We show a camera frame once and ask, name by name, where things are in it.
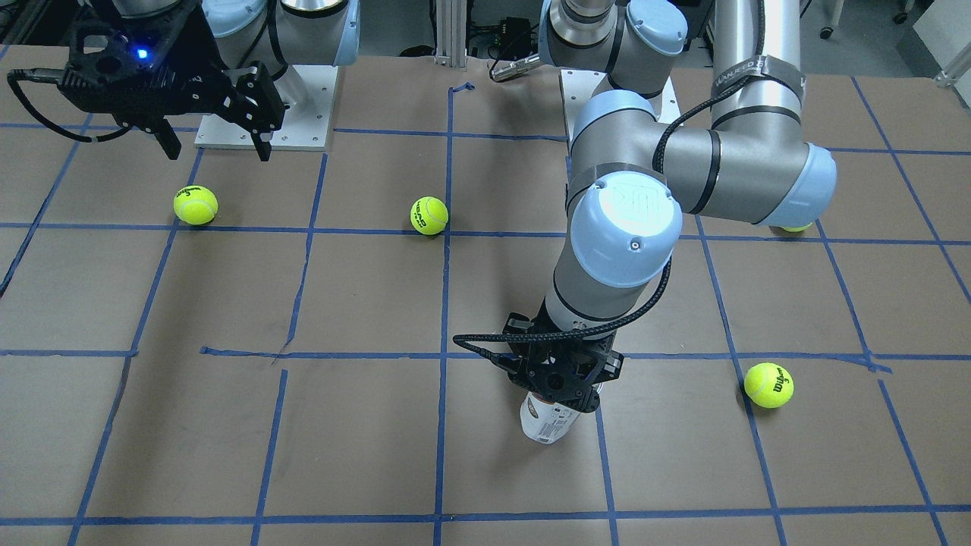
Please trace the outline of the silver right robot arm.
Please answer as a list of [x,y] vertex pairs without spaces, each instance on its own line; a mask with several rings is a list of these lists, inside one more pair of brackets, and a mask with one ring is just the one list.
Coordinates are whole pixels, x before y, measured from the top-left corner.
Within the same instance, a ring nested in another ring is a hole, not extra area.
[[52,82],[86,113],[181,153],[170,122],[201,115],[195,145],[322,151],[338,69],[360,46],[357,1],[86,1]]

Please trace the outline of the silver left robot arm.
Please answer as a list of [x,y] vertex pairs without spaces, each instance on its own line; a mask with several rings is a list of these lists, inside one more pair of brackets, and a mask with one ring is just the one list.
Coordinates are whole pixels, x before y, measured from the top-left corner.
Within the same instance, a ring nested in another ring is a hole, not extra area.
[[616,331],[663,290],[683,215],[770,227],[815,221],[837,180],[829,151],[805,141],[797,1],[717,1],[709,128],[660,121],[660,93],[687,21],[669,1],[547,1],[545,64],[605,79],[573,121],[566,240],[536,318],[510,315],[492,362],[547,402],[589,413],[616,379]]

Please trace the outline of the tennis ball near left arm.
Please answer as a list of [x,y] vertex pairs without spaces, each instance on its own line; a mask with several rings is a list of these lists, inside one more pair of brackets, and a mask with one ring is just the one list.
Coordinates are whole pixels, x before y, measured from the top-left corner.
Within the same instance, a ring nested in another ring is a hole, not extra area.
[[801,225],[801,227],[779,227],[780,231],[787,233],[802,233],[807,231],[809,228],[814,227],[815,222],[809,222],[808,224]]

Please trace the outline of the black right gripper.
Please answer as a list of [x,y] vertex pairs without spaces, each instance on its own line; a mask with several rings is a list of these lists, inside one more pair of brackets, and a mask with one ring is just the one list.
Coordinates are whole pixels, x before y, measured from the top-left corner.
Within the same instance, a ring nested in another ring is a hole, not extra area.
[[70,34],[58,90],[80,110],[152,133],[170,160],[183,146],[167,117],[218,115],[250,133],[259,160],[269,162],[284,103],[264,64],[233,70],[223,62],[201,2],[136,17],[90,1]]

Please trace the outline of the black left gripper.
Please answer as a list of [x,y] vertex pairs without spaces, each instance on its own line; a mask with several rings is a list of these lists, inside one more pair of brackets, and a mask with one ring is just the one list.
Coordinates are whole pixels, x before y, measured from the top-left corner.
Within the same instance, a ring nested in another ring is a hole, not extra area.
[[600,405],[596,388],[620,376],[624,355],[613,350],[611,333],[586,340],[541,340],[535,343],[507,343],[513,359],[503,363],[507,377],[521,388],[581,413],[592,413]]

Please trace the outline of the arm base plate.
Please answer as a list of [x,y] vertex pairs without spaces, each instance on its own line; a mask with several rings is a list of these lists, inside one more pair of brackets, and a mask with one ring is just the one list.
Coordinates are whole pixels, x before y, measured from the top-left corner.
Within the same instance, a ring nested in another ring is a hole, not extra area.
[[[270,141],[274,152],[326,150],[340,72],[334,66],[295,64],[277,80],[287,111]],[[202,118],[194,144],[201,149],[254,150],[252,135],[218,115]]]
[[[567,127],[567,138],[575,135],[575,121],[583,105],[590,100],[606,75],[595,71],[580,71],[561,69],[561,94],[563,97],[563,118]],[[672,77],[665,82],[659,96],[649,98],[656,117],[660,122],[672,122],[682,114],[682,108],[677,103],[675,86]]]

